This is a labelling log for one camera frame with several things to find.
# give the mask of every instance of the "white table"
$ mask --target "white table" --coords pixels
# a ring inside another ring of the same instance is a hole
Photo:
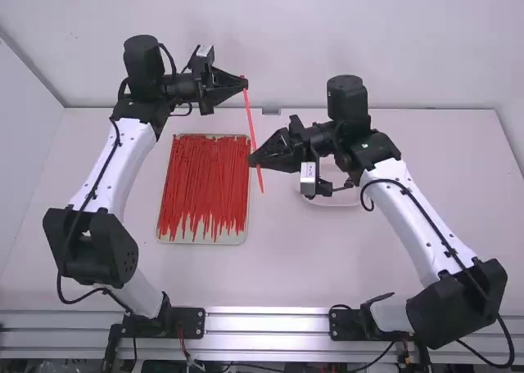
[[[326,110],[254,111],[262,144],[288,116],[304,125],[328,120]],[[56,297],[56,266],[43,234],[50,206],[64,207],[88,175],[110,124],[109,109],[65,113],[40,183],[0,279],[0,357],[102,357],[119,308],[96,295],[73,307]],[[493,110],[372,110],[373,127],[400,148],[415,182],[456,235],[480,258],[498,258],[508,272],[501,312],[524,362],[522,203],[524,183]],[[409,256],[379,210],[321,208],[302,200],[298,176],[263,170],[265,194],[253,171],[248,237],[239,246],[167,245],[155,229],[173,133],[248,133],[242,109],[172,118],[129,195],[124,225],[140,249],[139,267],[173,304],[205,307],[210,315],[195,356],[221,360],[361,362],[386,344],[334,343],[327,309],[387,291],[416,294],[421,286]],[[64,281],[66,296],[85,288]],[[467,341],[495,361],[507,346],[497,326]],[[178,343],[139,340],[140,358],[177,358]],[[131,357],[124,341],[121,357]],[[434,362],[476,362],[457,344],[433,352]],[[392,353],[385,361],[394,361]]]

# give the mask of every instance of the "electrical wire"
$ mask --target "electrical wire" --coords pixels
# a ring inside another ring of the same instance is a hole
[[[372,185],[375,185],[377,183],[389,183],[391,185],[395,185],[397,187],[400,188],[400,193],[403,194],[403,195],[407,195],[411,201],[413,201],[413,203],[415,204],[415,206],[418,208],[418,210],[420,211],[420,213],[423,215],[423,217],[427,220],[427,222],[429,223],[429,225],[431,226],[431,228],[433,229],[433,231],[438,235],[438,237],[440,238],[440,241],[442,243],[442,245],[445,246],[445,248],[448,250],[449,252],[449,255],[452,256],[455,260],[455,262],[460,266],[460,268],[463,270],[463,273],[466,275],[466,277],[468,278],[468,280],[474,285],[474,287],[477,289],[478,293],[481,295],[481,297],[487,302],[487,303],[490,303],[490,297],[488,297],[488,295],[486,294],[486,292],[482,289],[482,287],[478,284],[478,282],[475,280],[475,278],[473,277],[473,275],[468,271],[468,269],[466,268],[466,266],[464,265],[464,263],[462,262],[462,260],[458,257],[457,255],[457,252],[452,248],[452,246],[449,244],[449,242],[445,239],[444,235],[442,234],[442,232],[440,232],[439,228],[436,226],[436,224],[433,222],[433,220],[431,219],[431,217],[429,216],[429,214],[426,212],[426,210],[422,207],[422,205],[420,204],[420,202],[417,200],[417,198],[413,195],[413,193],[411,192],[411,190],[409,188],[407,188],[404,184],[396,181],[396,180],[393,180],[393,179],[389,179],[389,178],[378,178],[378,179],[373,179],[372,181],[366,183],[364,186],[362,186],[362,189],[360,190],[360,204],[363,206],[363,208],[366,210],[366,211],[373,211],[374,208],[375,208],[375,204],[373,203],[373,200],[371,200],[371,206],[367,206],[365,203],[364,203],[364,192],[366,191],[366,189],[368,189],[370,186]],[[506,338],[506,341],[508,342],[508,349],[509,349],[509,357],[508,357],[508,361],[505,362],[505,363],[495,363],[495,362],[492,362],[490,361],[489,359],[485,358],[483,355],[481,355],[477,350],[475,350],[473,347],[471,347],[470,345],[464,343],[462,340],[456,340],[458,344],[461,344],[462,346],[464,346],[467,350],[469,350],[471,353],[473,353],[476,357],[478,357],[479,359],[481,359],[485,364],[489,365],[489,366],[492,366],[492,367],[496,367],[496,368],[499,368],[499,369],[506,369],[506,368],[509,368],[512,366],[513,362],[515,361],[515,347],[514,347],[514,344],[513,344],[513,339],[511,337],[511,335],[509,334],[509,330],[508,330],[508,327],[506,326],[504,320],[502,319],[502,317],[500,316],[499,313],[497,313],[497,316],[496,316],[496,319],[497,321],[499,322],[500,324],[500,327],[502,328],[502,331],[504,333],[504,336]]]
[[[231,362],[230,364],[228,364],[224,369],[222,369],[220,372],[218,373],[226,373],[226,371],[228,371],[228,369],[233,366],[233,362]]]
[[[171,53],[168,51],[167,47],[163,43],[158,43],[158,47],[164,50],[165,54],[167,55],[167,59],[169,60],[169,64],[171,65],[171,79],[174,80],[175,76],[177,75],[177,67],[174,64],[174,59],[171,56]]]
[[[173,113],[171,113],[171,114],[169,114],[169,117],[187,117],[188,115],[190,115],[191,112],[193,111],[193,105],[190,102],[186,103],[186,105],[187,105],[187,107],[189,109],[186,114],[173,114]]]
[[[137,360],[138,360],[137,337],[135,335],[133,335],[133,354],[134,354],[134,359],[133,359],[133,367],[134,367],[137,364]]]
[[[352,186],[341,186],[341,187],[334,187],[332,191],[344,191],[346,189],[351,189]]]
[[[365,369],[368,369],[370,366],[376,364],[378,361],[380,361],[381,359],[384,358],[384,356],[387,354],[388,351],[391,350],[391,348],[393,347],[393,345],[395,344],[395,341],[393,340],[387,347],[384,351],[382,351],[382,353],[376,357],[375,359],[373,359],[371,362],[368,362],[366,363],[365,365],[362,365],[362,366],[359,366],[357,367],[356,369],[353,369],[351,371],[347,371],[345,373],[355,373],[356,371],[363,371]]]
[[[200,44],[197,44],[195,49],[191,53],[191,56],[189,57],[189,60],[187,61],[187,64],[183,67],[183,69],[180,72],[180,74],[182,74],[183,72],[185,72],[187,70],[187,68],[189,67],[189,63],[191,62],[191,59],[195,56],[195,54],[197,53],[199,48],[200,48]]]
[[[82,296],[80,296],[80,297],[78,297],[76,299],[66,299],[66,297],[64,296],[64,294],[62,292],[62,286],[61,286],[61,278],[62,278],[61,273],[65,273],[66,272],[66,252],[67,252],[67,249],[69,248],[69,245],[70,245],[70,242],[71,242],[71,240],[73,238],[73,235],[76,232],[76,227],[78,226],[80,217],[82,216],[82,213],[84,212],[84,210],[88,206],[89,201],[91,201],[91,199],[96,199],[97,198],[98,185],[100,184],[100,181],[102,180],[102,177],[104,176],[104,173],[106,172],[107,167],[109,166],[109,163],[111,162],[111,159],[113,158],[113,155],[116,152],[116,149],[121,145],[121,142],[120,142],[120,130],[118,129],[118,125],[116,124],[116,122],[112,118],[109,118],[109,120],[113,124],[113,128],[115,129],[115,142],[113,143],[113,147],[111,148],[111,152],[107,156],[107,159],[106,159],[106,162],[104,163],[104,165],[102,165],[100,173],[98,174],[97,179],[93,183],[93,186],[92,186],[91,190],[89,191],[89,193],[86,196],[86,198],[85,198],[84,202],[82,203],[82,205],[80,205],[79,211],[77,212],[75,218],[73,219],[73,222],[70,225],[69,232],[67,233],[67,236],[65,237],[64,247],[63,247],[63,250],[62,250],[61,267],[60,267],[60,270],[58,271],[58,273],[56,275],[56,293],[58,294],[59,300],[63,304],[73,305],[75,303],[83,301],[84,299],[86,299],[87,297],[89,297],[89,296],[91,296],[93,294],[96,294],[98,292],[102,292],[103,294],[109,295],[126,312],[130,312],[131,314],[133,314],[133,311],[131,310],[131,308],[129,306],[127,306],[125,303],[123,303],[122,301],[120,301],[111,292],[111,290],[107,289],[106,287],[97,287],[96,289],[91,290],[88,293],[86,293],[86,294],[84,294],[84,295],[82,295]]]

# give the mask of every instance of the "metal frame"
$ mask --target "metal frame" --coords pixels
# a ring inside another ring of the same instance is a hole
[[[369,362],[387,342],[333,342],[327,308],[206,308],[206,334],[187,340],[192,355],[208,361]],[[3,311],[0,358],[102,359],[111,324],[122,312]],[[524,316],[504,316],[515,342],[515,364],[524,364]],[[494,362],[505,362],[508,346],[497,325],[465,338]],[[137,339],[138,359],[183,360],[177,339]],[[410,344],[413,359],[418,360]],[[123,339],[118,358],[133,358]],[[456,343],[431,351],[434,363],[481,363]],[[396,362],[395,348],[382,360]]]

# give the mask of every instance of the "black cable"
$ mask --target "black cable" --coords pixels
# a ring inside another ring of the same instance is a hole
[[[368,187],[371,185],[375,185],[377,183],[390,183],[391,185],[395,185],[400,188],[400,193],[403,195],[407,195],[411,201],[415,204],[415,206],[418,208],[420,213],[423,215],[423,217],[427,220],[433,231],[438,235],[440,238],[440,241],[442,245],[445,246],[445,248],[448,250],[449,254],[454,258],[455,262],[460,266],[460,268],[463,270],[464,274],[468,278],[468,280],[475,286],[478,293],[481,295],[481,297],[487,302],[490,303],[490,297],[486,294],[486,292],[482,289],[482,287],[478,284],[478,282],[475,280],[475,278],[472,276],[472,274],[468,271],[462,260],[458,257],[457,252],[452,248],[452,246],[449,244],[449,242],[445,239],[442,232],[440,232],[439,228],[436,226],[436,224],[433,222],[429,214],[426,212],[426,210],[422,207],[420,202],[415,198],[413,193],[409,188],[407,188],[402,183],[395,181],[393,179],[389,178],[379,178],[379,179],[373,179],[372,181],[366,183],[364,186],[362,186],[362,190],[360,191],[360,204],[364,207],[365,210],[371,212],[375,208],[375,204],[373,203],[373,200],[371,200],[372,205],[370,207],[366,206],[364,203],[364,192]],[[500,327],[502,328],[502,331],[504,333],[504,336],[506,338],[506,341],[508,342],[508,349],[509,349],[509,357],[508,361],[505,363],[495,363],[484,356],[482,356],[477,350],[475,350],[473,347],[469,346],[468,344],[464,343],[462,340],[457,340],[457,343],[461,344],[465,348],[467,348],[471,353],[473,353],[476,357],[480,358],[485,364],[496,367],[499,369],[506,369],[508,367],[511,367],[513,362],[515,361],[515,347],[513,344],[513,339],[511,335],[509,334],[508,327],[504,323],[504,320],[500,316],[499,313],[497,313],[497,321],[500,324]]]
[[[336,309],[336,308],[344,308],[346,310],[353,310],[352,308],[350,308],[349,306],[347,305],[344,305],[343,303],[338,303],[336,305],[333,305],[331,306],[331,308],[329,309],[329,311],[331,312],[333,309]]]
[[[130,312],[131,314],[133,314],[133,311],[131,310],[131,308],[129,306],[127,306],[125,303],[123,303],[118,298],[116,298],[116,296],[111,292],[111,290],[109,290],[109,289],[107,289],[105,287],[97,287],[96,289],[91,290],[88,293],[86,293],[86,294],[84,294],[84,295],[82,295],[82,296],[80,296],[80,297],[78,297],[76,299],[71,299],[71,300],[66,299],[66,297],[64,296],[64,294],[62,292],[62,282],[61,282],[62,276],[61,276],[61,273],[64,273],[66,271],[66,252],[67,252],[67,249],[69,248],[70,242],[71,242],[71,240],[73,238],[73,234],[76,232],[76,227],[77,227],[77,225],[79,223],[80,217],[82,216],[82,213],[84,212],[84,210],[88,206],[89,201],[91,201],[91,199],[96,199],[97,198],[98,185],[100,184],[100,181],[102,180],[102,177],[104,176],[104,173],[106,172],[107,167],[109,166],[109,163],[111,162],[111,159],[113,158],[113,155],[116,152],[116,149],[121,145],[121,142],[120,142],[120,130],[118,129],[118,126],[117,126],[116,122],[113,119],[109,118],[109,120],[113,124],[113,128],[115,129],[115,142],[113,143],[113,147],[111,148],[111,152],[107,156],[106,162],[102,166],[102,168],[100,170],[100,173],[98,174],[97,179],[93,183],[93,186],[92,186],[91,190],[89,191],[88,195],[86,196],[84,202],[82,203],[82,205],[80,205],[79,211],[77,212],[75,218],[73,219],[73,222],[70,225],[69,232],[67,233],[67,236],[66,236],[65,241],[64,241],[64,248],[62,250],[61,268],[60,268],[60,270],[58,271],[58,273],[56,275],[56,293],[58,294],[58,299],[63,304],[73,305],[75,303],[83,301],[84,299],[86,299],[87,297],[90,297],[91,295],[93,295],[95,293],[102,292],[103,294],[109,295],[126,312]]]
[[[187,117],[188,115],[190,115],[191,112],[193,111],[193,105],[190,102],[188,102],[186,104],[187,104],[187,107],[189,109],[189,111],[186,114],[169,114],[169,117]]]
[[[334,187],[332,191],[344,191],[346,189],[351,189],[352,186],[341,186],[341,187]]]
[[[125,79],[122,80],[122,83],[120,83],[120,86],[118,88],[118,96],[117,96],[118,100],[124,99],[125,88],[127,87],[127,85],[128,85],[128,78],[126,77]]]
[[[171,79],[174,80],[174,78],[177,75],[177,67],[174,64],[174,59],[171,56],[171,53],[168,51],[167,47],[163,43],[158,43],[158,47],[160,47],[162,50],[164,50],[165,54],[167,55],[167,58],[169,60],[169,64],[171,65]]]
[[[137,364],[138,360],[138,354],[137,354],[137,337],[133,335],[133,353],[134,353],[134,359],[133,359],[133,367]]]
[[[261,365],[254,365],[252,363],[236,363],[236,362],[231,362],[230,364],[227,365],[228,369],[231,367],[231,366],[240,366],[240,367],[251,367],[253,369],[263,369],[265,371],[274,371],[275,373],[284,373],[284,370],[283,369],[275,369],[273,367],[265,367],[265,366],[261,366]]]
[[[395,344],[394,340],[389,344],[389,346],[386,347],[384,351],[382,351],[382,353],[378,357],[373,359],[371,362],[368,362],[365,365],[357,367],[356,369],[353,369],[351,371],[346,371],[345,373],[355,373],[356,371],[363,371],[364,369],[368,369],[371,365],[374,365],[375,363],[383,359],[387,352],[390,351],[390,349],[393,347],[393,344]]]
[[[198,49],[200,48],[200,44],[197,44],[196,47],[195,47],[195,50],[193,50],[193,52],[191,53],[191,56],[189,57],[189,60],[187,61],[187,64],[183,67],[182,71],[180,72],[180,74],[182,74],[183,72],[186,71],[186,69],[189,67],[189,62],[191,62],[191,59],[193,58],[193,56],[197,53]]]
[[[224,369],[222,369],[219,373],[226,373],[226,371],[228,371],[228,369],[233,366],[233,362],[231,362],[229,365],[227,365]]]

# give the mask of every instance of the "black joint housing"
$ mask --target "black joint housing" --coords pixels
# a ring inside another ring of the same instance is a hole
[[[158,40],[137,35],[124,42],[124,63],[129,90],[135,99],[156,99],[165,68]]]
[[[468,268],[486,293],[486,300],[465,271],[443,276],[406,303],[417,339],[431,349],[493,324],[497,318],[508,274],[496,259]]]
[[[81,285],[110,285],[121,289],[138,265],[138,246],[120,220],[101,209],[82,212],[66,245],[78,211],[50,208],[43,217],[43,230],[58,272]]]
[[[327,115],[334,121],[368,119],[368,90],[358,76],[344,74],[327,81]]]

